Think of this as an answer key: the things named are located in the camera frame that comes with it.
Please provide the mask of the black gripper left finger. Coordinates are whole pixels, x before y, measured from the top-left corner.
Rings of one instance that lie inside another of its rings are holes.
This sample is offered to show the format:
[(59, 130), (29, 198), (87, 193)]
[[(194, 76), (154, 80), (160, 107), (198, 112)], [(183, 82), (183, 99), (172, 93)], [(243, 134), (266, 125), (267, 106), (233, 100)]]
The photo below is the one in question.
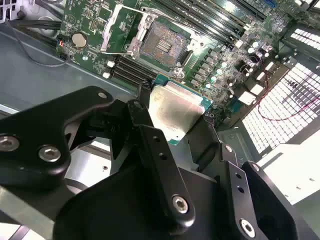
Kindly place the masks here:
[(121, 159), (121, 151), (127, 153), (114, 174), (133, 164), (142, 166), (171, 235), (182, 235), (194, 224), (196, 211), (191, 196), (147, 107), (138, 99), (116, 100), (96, 86), (1, 120), (0, 183), (35, 193), (58, 188), (70, 166), (71, 151), (95, 137), (110, 140), (116, 159)]

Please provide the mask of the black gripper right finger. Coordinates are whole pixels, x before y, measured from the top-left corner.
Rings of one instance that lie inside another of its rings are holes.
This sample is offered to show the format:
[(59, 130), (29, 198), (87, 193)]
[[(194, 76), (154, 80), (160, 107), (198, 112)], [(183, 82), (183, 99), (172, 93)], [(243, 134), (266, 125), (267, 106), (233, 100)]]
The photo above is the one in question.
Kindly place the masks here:
[(196, 173), (196, 217), (205, 217), (212, 240), (297, 240), (294, 208), (253, 162), (238, 165), (233, 149), (219, 140), (203, 116), (187, 132)]

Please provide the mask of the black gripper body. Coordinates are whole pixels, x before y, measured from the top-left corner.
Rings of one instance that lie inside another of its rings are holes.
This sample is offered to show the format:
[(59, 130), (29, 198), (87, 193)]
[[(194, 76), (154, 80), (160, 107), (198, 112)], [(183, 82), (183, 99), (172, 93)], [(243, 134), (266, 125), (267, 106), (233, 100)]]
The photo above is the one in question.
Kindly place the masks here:
[(56, 217), (55, 240), (229, 240), (218, 185), (203, 174), (181, 169), (196, 218), (183, 234), (170, 234), (160, 202), (140, 164), (132, 164), (70, 199)]

